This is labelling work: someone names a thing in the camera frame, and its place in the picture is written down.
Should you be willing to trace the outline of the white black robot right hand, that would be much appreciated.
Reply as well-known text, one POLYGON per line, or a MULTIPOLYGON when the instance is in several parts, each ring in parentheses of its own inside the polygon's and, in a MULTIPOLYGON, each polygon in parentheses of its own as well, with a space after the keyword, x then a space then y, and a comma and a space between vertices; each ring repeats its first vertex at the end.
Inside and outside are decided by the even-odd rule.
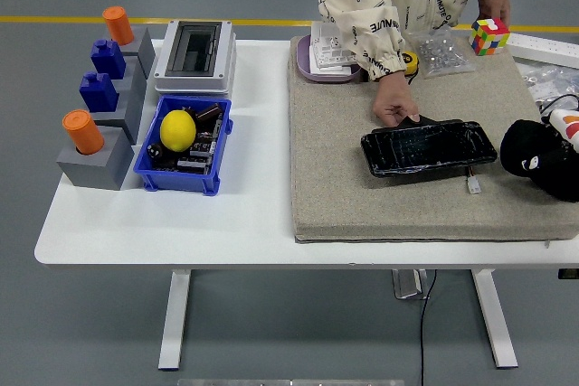
POLYGON ((579 152, 579 115, 577 110, 557 108, 543 116, 542 120, 553 127, 576 153, 579 152))

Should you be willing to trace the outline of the person's right hand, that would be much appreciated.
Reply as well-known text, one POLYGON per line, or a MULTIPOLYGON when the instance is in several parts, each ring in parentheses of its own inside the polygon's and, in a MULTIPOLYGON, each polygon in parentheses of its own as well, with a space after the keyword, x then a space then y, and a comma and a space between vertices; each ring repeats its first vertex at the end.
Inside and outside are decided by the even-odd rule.
POLYGON ((397 127, 406 118, 415 122, 420 120, 418 106, 403 71, 379 79, 372 110, 386 127, 397 127))

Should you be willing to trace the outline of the person's left hand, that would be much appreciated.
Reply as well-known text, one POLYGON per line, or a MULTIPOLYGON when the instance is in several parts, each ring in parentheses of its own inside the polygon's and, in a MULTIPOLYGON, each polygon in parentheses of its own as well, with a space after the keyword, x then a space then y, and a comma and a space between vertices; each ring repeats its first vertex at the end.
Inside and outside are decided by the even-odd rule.
POLYGON ((499 19, 506 27, 510 26, 511 7, 509 0, 478 0, 479 20, 499 19))

